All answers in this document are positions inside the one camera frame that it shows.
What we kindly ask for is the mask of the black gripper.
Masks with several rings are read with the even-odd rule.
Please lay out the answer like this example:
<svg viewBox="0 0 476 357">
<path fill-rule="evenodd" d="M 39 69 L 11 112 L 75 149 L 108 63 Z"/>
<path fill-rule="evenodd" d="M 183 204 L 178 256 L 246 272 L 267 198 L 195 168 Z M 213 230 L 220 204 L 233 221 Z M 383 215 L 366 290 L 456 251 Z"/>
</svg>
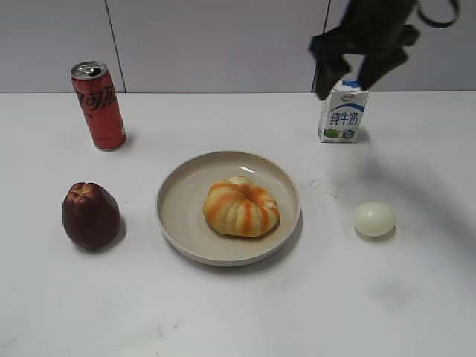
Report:
<svg viewBox="0 0 476 357">
<path fill-rule="evenodd" d="M 358 73 L 363 90 L 406 63 L 401 47 L 415 45 L 419 31 L 406 23 L 415 1 L 350 1 L 339 26 L 309 43 L 316 61 L 313 91 L 326 100 L 335 84 L 351 72 L 344 54 L 367 55 Z"/>
</svg>

